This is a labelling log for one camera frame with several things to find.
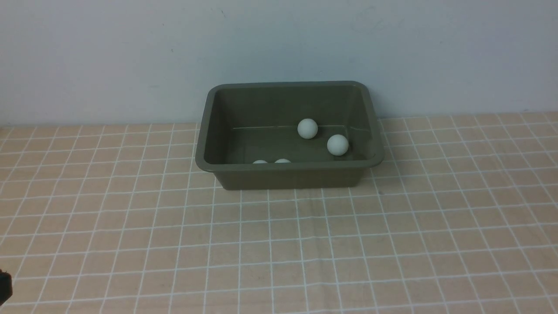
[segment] ping pong ball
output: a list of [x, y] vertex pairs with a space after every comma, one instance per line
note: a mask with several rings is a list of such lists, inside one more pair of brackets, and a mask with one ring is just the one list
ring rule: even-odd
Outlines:
[[341, 156], [349, 150], [349, 141], [341, 134], [336, 134], [328, 139], [328, 151], [331, 155]]
[[310, 140], [318, 133], [318, 124], [312, 119], [303, 119], [299, 122], [299, 126], [296, 130], [299, 132], [301, 138]]

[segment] beige checkered surface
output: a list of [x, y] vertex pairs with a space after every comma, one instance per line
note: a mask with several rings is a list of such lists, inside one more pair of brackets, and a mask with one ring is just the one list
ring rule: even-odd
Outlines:
[[381, 124], [357, 187], [243, 192], [196, 124], [0, 129], [0, 313], [556, 313], [558, 112]]

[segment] plastic tub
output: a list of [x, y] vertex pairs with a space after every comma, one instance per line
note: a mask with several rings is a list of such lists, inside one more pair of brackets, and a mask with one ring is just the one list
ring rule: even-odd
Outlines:
[[[310, 140], [298, 135], [305, 118], [318, 123]], [[330, 136], [342, 134], [349, 151], [333, 156]], [[290, 163], [274, 163], [286, 158]], [[205, 103], [195, 161], [223, 188], [293, 189], [357, 185], [384, 158], [370, 94], [358, 82], [227, 84]], [[267, 164], [253, 164], [255, 160]]]

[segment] black object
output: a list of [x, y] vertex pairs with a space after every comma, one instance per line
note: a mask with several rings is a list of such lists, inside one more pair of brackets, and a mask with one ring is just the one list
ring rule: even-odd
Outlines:
[[12, 294], [12, 276], [0, 269], [0, 305], [4, 304]]

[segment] white wall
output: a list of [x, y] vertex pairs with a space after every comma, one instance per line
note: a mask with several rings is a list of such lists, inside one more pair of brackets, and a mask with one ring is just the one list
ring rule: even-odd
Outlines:
[[215, 85], [296, 80], [382, 116], [557, 109], [558, 1], [0, 1], [0, 125], [198, 121]]

